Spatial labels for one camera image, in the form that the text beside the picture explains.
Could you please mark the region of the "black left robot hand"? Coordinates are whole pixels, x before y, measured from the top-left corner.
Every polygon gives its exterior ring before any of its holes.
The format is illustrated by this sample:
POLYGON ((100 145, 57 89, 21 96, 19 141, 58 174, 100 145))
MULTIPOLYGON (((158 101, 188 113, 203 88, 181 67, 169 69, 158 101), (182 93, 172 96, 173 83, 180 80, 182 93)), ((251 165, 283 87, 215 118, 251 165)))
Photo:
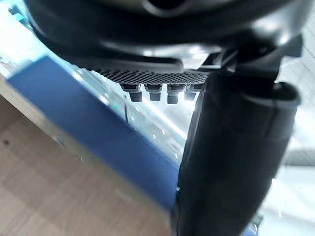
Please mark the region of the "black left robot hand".
POLYGON ((301 97, 276 82, 298 58, 311 0, 28 0, 35 35, 80 68, 168 103, 196 98, 172 212, 176 236, 238 236, 263 202, 301 97))

